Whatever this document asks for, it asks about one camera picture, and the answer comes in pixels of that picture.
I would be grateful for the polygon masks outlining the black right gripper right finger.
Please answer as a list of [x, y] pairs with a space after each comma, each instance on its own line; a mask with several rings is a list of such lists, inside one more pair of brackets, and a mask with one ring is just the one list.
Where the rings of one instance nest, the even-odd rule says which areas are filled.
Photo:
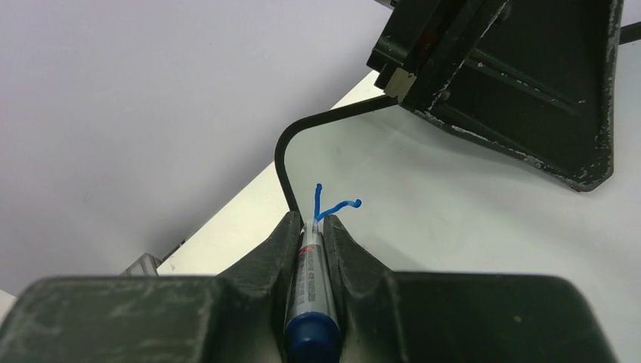
[[343, 362], [614, 362], [583, 295], [546, 275], [392, 271], [323, 226]]

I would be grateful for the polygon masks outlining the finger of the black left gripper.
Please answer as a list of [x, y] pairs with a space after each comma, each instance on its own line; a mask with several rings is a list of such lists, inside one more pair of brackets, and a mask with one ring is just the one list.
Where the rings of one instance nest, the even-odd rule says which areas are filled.
[[367, 60], [406, 111], [589, 192], [614, 172], [621, 1], [386, 1]]

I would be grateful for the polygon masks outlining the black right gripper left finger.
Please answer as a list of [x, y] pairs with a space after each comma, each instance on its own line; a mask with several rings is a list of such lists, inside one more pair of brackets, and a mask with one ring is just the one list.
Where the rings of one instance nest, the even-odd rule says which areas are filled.
[[47, 278], [1, 325], [3, 362], [283, 362], [302, 220], [215, 276]]

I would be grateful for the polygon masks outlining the blue whiteboard marker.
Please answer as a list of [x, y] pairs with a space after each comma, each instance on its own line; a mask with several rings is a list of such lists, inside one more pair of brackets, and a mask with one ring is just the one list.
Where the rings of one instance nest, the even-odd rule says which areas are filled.
[[287, 361], [337, 362], [342, 335], [322, 224], [306, 222], [301, 237], [283, 329]]

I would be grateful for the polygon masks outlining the black framed whiteboard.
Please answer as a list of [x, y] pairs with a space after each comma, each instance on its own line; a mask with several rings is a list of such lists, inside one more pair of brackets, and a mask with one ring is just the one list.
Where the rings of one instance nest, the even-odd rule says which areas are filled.
[[524, 163], [429, 125], [399, 107], [304, 126], [275, 163], [303, 217], [359, 199], [338, 216], [399, 270], [522, 272], [575, 285], [621, 362], [640, 360], [640, 39], [619, 48], [615, 170], [575, 192]]

